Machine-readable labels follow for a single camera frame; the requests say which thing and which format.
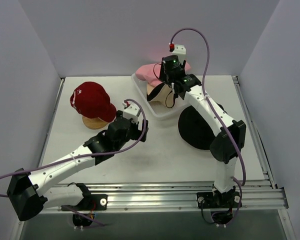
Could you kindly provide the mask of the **pink hat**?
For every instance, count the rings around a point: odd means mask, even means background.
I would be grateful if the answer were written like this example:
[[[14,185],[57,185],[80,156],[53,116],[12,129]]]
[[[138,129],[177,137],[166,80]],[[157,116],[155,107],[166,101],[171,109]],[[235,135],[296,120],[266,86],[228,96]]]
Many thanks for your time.
[[[185,76],[187,76],[187,72],[191,69],[191,66],[187,63],[186,60],[183,61],[183,63],[180,63],[184,66],[185,69]],[[146,81],[148,84],[156,87],[157,85],[164,83],[167,84],[169,87],[171,87],[173,82],[162,82],[160,80],[160,69],[161,69],[161,63],[152,63],[141,66],[136,72],[136,77],[141,81]]]

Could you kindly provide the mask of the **red baseball cap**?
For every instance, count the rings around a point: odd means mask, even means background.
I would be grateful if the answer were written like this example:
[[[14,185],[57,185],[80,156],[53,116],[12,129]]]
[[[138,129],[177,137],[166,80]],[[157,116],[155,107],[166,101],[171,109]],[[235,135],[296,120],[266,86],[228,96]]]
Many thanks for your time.
[[[116,117],[116,107],[111,103],[110,96],[99,83],[86,81],[74,89],[71,101],[80,108],[82,116],[100,118],[105,122],[112,122]]]

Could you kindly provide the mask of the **black bucket hat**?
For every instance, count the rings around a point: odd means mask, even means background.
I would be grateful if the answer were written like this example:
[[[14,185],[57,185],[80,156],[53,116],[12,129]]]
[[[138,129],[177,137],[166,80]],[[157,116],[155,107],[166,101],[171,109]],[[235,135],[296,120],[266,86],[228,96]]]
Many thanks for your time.
[[[192,147],[208,151],[215,139],[213,130],[193,106],[185,108],[178,119],[181,138]]]

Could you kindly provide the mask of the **pink baseball cap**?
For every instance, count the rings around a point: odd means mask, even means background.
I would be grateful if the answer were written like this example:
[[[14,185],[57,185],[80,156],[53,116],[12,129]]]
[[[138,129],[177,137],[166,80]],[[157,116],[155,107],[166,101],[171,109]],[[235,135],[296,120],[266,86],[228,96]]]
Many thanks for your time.
[[[76,106],[76,102],[71,100],[70,101],[70,105],[73,109],[75,109],[77,111],[78,114],[81,114],[81,109],[79,107]]]

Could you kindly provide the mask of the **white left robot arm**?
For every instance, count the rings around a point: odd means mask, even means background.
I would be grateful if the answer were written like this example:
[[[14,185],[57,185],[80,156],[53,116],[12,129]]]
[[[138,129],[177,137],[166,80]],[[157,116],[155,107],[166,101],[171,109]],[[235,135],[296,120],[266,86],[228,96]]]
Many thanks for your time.
[[[26,172],[20,168],[15,171],[7,196],[18,219],[30,220],[42,210],[53,207],[61,207],[64,211],[100,208],[100,200],[93,197],[84,183],[72,183],[59,190],[54,187],[66,178],[112,158],[129,141],[145,142],[148,130],[148,120],[143,120],[139,129],[138,123],[118,111],[116,119],[106,130],[91,137],[68,155],[35,170]]]

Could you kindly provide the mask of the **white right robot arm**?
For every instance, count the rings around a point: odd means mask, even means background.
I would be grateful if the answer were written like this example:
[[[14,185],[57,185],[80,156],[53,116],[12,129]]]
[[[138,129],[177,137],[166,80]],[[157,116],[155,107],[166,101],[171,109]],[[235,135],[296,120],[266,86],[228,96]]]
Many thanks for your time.
[[[228,115],[207,93],[205,76],[199,80],[194,74],[186,74],[186,61],[180,63],[177,55],[161,59],[159,79],[172,92],[190,104],[206,121],[214,134],[209,151],[217,160],[216,177],[213,183],[213,203],[224,206],[230,201],[229,191],[235,185],[237,160],[243,162],[241,150],[245,145],[246,124]]]

